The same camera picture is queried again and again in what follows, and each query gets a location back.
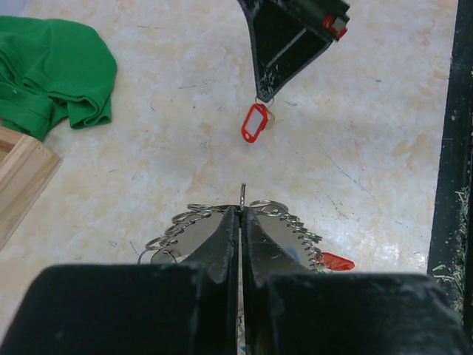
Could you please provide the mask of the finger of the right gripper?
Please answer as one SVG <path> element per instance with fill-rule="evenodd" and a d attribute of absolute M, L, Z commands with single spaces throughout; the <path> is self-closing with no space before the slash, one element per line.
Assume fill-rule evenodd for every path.
<path fill-rule="evenodd" d="M 251 40 L 256 96 L 267 103 L 288 81 L 319 57 L 333 41 L 306 33 L 290 41 L 264 41 L 258 36 L 263 1 L 240 1 Z"/>

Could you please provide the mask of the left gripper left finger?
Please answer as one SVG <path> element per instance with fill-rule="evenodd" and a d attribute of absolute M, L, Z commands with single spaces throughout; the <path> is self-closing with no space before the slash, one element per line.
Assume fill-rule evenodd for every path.
<path fill-rule="evenodd" d="M 237 253 L 201 264 L 56 265 L 30 284 L 3 354 L 235 354 Z"/>

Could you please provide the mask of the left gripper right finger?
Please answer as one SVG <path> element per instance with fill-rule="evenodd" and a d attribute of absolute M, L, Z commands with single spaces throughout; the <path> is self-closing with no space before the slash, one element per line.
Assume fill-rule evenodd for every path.
<path fill-rule="evenodd" d="M 443 289 L 424 274 L 306 269 L 242 215 L 249 354 L 464 354 L 466 336 Z"/>

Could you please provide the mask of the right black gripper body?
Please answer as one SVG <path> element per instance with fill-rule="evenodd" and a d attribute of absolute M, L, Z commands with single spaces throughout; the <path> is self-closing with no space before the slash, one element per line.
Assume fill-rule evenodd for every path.
<path fill-rule="evenodd" d="M 347 32 L 349 9 L 345 1 L 263 1 L 258 36 L 290 41 L 310 33 L 323 41 L 338 41 Z"/>

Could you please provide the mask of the bunch of coloured keys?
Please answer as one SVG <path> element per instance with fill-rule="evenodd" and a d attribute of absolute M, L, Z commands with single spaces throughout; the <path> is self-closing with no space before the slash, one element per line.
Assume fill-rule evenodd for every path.
<path fill-rule="evenodd" d="M 355 263 L 329 252 L 322 252 L 317 259 L 319 264 L 331 271 L 351 271 L 355 268 Z"/>

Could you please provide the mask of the key with red tag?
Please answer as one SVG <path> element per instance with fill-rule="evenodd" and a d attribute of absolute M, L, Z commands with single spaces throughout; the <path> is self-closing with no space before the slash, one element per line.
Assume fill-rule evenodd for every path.
<path fill-rule="evenodd" d="M 271 99 L 266 104 L 255 98 L 241 127 L 241 135 L 246 143 L 255 143 L 260 134 L 274 124 L 275 115 L 270 110 L 273 102 Z"/>

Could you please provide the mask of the wooden tray rack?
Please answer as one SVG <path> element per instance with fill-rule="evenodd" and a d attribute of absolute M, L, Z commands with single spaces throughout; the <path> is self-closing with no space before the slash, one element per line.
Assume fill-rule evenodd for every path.
<path fill-rule="evenodd" d="M 8 242 L 61 162 L 37 139 L 1 128 L 1 246 Z"/>

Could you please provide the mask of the green crumpled cloth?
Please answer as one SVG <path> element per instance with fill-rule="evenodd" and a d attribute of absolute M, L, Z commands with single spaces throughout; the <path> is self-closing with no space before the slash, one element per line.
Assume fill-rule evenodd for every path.
<path fill-rule="evenodd" d="M 40 141 L 63 119 L 108 124 L 118 71 L 91 27 L 61 19 L 1 17 L 1 125 Z"/>

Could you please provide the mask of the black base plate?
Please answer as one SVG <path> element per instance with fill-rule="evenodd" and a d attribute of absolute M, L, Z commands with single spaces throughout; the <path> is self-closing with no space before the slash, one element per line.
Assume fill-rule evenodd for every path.
<path fill-rule="evenodd" d="M 472 332 L 472 2 L 459 1 L 427 271 Z"/>

